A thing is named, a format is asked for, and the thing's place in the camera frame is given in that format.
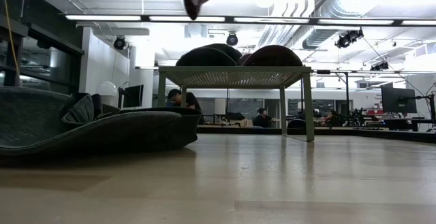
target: air duct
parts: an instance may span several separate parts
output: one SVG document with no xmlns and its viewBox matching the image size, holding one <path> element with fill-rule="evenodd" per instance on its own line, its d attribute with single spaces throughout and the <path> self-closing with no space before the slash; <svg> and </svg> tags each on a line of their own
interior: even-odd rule
<svg viewBox="0 0 436 224">
<path fill-rule="evenodd" d="M 374 0 L 326 0 L 312 13 L 312 16 L 319 18 L 359 18 L 376 6 L 374 2 Z M 312 26 L 303 26 L 293 34 L 285 46 L 314 50 L 335 35 L 337 31 L 337 29 L 315 29 Z"/>
</svg>

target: wooden floor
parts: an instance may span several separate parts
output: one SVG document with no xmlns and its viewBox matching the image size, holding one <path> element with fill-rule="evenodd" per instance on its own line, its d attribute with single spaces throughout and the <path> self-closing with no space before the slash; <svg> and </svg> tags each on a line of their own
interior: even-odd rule
<svg viewBox="0 0 436 224">
<path fill-rule="evenodd" d="M 200 135 L 171 153 L 0 168 L 1 224 L 435 220 L 432 144 Z"/>
</svg>

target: yellow cable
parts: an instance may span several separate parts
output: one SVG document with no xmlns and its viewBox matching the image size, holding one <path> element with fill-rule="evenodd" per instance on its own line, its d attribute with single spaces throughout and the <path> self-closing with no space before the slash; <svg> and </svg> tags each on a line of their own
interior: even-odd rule
<svg viewBox="0 0 436 224">
<path fill-rule="evenodd" d="M 7 8 L 7 0 L 5 0 L 5 10 L 6 10 L 7 27 L 9 30 L 9 39 L 10 39 L 11 46 L 12 46 L 12 48 L 11 48 L 12 49 L 12 56 L 14 57 L 14 62 L 15 62 L 16 75 L 18 76 L 18 84 L 21 86 L 20 68 L 18 67 L 18 60 L 17 60 L 16 54 L 15 54 L 14 39 L 12 38 L 12 28 L 11 28 L 11 22 L 9 19 L 9 9 Z"/>
</svg>

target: ceiling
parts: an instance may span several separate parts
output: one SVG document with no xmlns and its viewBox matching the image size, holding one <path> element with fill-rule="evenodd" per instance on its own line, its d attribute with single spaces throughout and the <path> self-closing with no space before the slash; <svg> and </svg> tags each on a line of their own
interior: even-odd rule
<svg viewBox="0 0 436 224">
<path fill-rule="evenodd" d="M 182 0 L 47 0 L 66 14 L 153 14 L 185 15 Z M 434 0 L 338 0 L 347 14 L 354 17 L 370 18 L 434 18 Z M 213 16 L 310 16 L 315 8 L 324 10 L 329 0 L 210 0 L 201 10 L 201 15 Z M 225 42 L 229 31 L 235 31 L 239 38 L 237 48 L 248 51 L 249 47 L 260 46 L 263 40 L 268 44 L 283 44 L 296 52 L 307 65 L 336 69 L 347 65 L 363 67 L 371 65 L 380 55 L 387 54 L 392 63 L 405 61 L 406 50 L 419 47 L 425 41 L 436 39 L 436 28 L 392 28 L 363 27 L 366 41 L 360 39 L 346 49 L 334 46 L 338 35 L 346 30 L 335 30 L 316 51 L 301 50 L 301 41 L 289 45 L 296 38 L 298 27 L 281 28 L 275 35 L 265 25 L 208 25 L 202 27 L 201 36 L 189 35 L 188 24 L 182 23 L 138 23 L 105 22 L 95 25 L 96 33 L 104 32 L 113 38 L 126 29 L 149 29 L 148 38 L 157 50 L 159 61 L 177 60 L 192 48 L 209 43 Z"/>
</svg>

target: table leg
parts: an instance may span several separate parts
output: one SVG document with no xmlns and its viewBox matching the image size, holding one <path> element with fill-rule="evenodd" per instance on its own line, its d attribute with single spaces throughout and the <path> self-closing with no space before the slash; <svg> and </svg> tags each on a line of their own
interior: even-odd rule
<svg viewBox="0 0 436 224">
<path fill-rule="evenodd" d="M 166 87 L 166 72 L 159 72 L 159 88 L 157 90 L 157 106 L 162 108 L 165 106 L 165 87 Z"/>
<path fill-rule="evenodd" d="M 186 86 L 182 86 L 182 104 L 180 107 L 186 108 Z"/>
<path fill-rule="evenodd" d="M 311 75 L 304 73 L 302 75 L 305 88 L 305 107 L 306 107 L 306 137 L 308 142 L 315 140 L 315 129 L 313 126 L 313 107 L 312 107 L 312 90 L 311 90 Z"/>
<path fill-rule="evenodd" d="M 280 87 L 280 122 L 281 122 L 281 134 L 287 135 L 286 125 L 286 95 L 285 87 Z"/>
</svg>

